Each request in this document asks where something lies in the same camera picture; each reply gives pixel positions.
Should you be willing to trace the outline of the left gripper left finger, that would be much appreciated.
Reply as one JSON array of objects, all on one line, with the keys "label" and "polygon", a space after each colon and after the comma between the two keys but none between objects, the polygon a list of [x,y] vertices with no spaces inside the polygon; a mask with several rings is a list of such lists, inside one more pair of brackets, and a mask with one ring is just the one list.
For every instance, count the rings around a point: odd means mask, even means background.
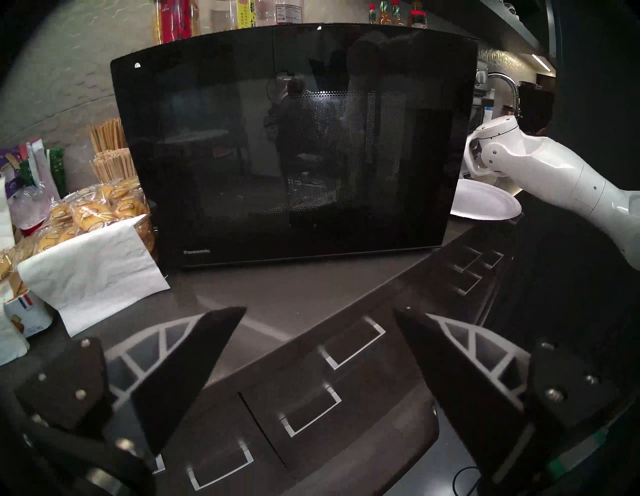
[{"label": "left gripper left finger", "polygon": [[206,385],[247,311],[231,306],[143,329],[104,351],[73,340],[15,389],[28,417],[155,458]]}]

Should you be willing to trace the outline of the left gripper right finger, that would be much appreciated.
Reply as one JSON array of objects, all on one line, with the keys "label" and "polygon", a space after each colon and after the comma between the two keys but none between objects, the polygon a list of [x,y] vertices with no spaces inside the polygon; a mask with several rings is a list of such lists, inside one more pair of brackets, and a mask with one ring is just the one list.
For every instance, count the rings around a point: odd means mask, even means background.
[{"label": "left gripper right finger", "polygon": [[605,444],[620,389],[566,347],[544,338],[525,351],[408,306],[393,317],[489,494],[558,487]]}]

